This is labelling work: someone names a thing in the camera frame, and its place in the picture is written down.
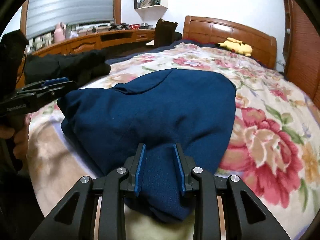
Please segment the person's left hand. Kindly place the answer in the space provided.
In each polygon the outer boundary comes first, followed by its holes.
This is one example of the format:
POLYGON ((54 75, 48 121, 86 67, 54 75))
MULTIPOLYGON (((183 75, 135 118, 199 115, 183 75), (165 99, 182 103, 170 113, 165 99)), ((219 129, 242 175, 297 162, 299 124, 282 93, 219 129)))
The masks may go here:
POLYGON ((28 140, 29 140, 29 125, 30 125, 30 115, 24 117, 23 127, 15 132, 13 128, 7 128, 1 126, 1 139, 14 140, 13 154, 17 159, 24 160, 28 152, 28 140))

